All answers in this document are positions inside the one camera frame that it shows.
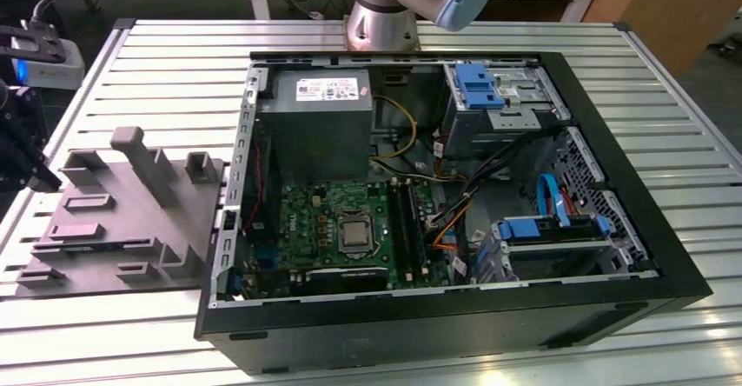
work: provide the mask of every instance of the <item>slotted aluminum table surface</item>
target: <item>slotted aluminum table surface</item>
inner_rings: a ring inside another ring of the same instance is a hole
[[[192,339],[198,292],[13,300],[17,270],[60,194],[23,191],[0,227],[0,384],[635,384],[742,381],[737,153],[631,32],[611,24],[419,25],[424,50],[547,50],[567,57],[713,295],[596,344],[551,352],[248,377]],[[230,158],[250,51],[342,50],[338,22],[137,21],[112,31],[57,127],[50,169],[120,125],[168,158]]]

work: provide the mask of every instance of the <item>blue plastic latch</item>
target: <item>blue plastic latch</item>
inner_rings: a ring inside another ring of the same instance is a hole
[[[499,223],[497,229],[499,229],[499,237],[503,240],[508,240],[509,238],[512,238],[512,231],[509,230],[509,225],[507,222]]]
[[[499,97],[495,80],[480,64],[457,64],[455,81],[468,110],[499,110],[505,100]]]
[[[232,290],[234,292],[238,292],[241,289],[242,289],[242,278],[234,275],[232,279]]]
[[[604,216],[597,215],[597,217],[595,218],[595,222],[603,236],[608,236],[608,234],[611,233],[611,222],[608,221],[608,219]]]
[[[512,231],[513,238],[535,238],[541,235],[532,218],[508,219],[505,223]]]

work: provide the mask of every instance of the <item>sticker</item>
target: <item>sticker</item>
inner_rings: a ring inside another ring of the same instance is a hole
[[[439,143],[437,141],[435,141],[432,143],[432,155],[437,158],[443,158],[443,148],[445,146],[443,145],[443,143]]]
[[[298,79],[296,82],[296,101],[356,101],[357,79],[321,78]]]
[[[465,264],[457,256],[453,258],[453,269],[465,276]]]
[[[472,234],[472,243],[477,243],[479,241],[481,241],[484,239],[484,236],[487,236],[484,231],[475,230]]]
[[[517,91],[512,88],[499,88],[497,89],[499,94],[504,97],[516,97],[517,96]]]

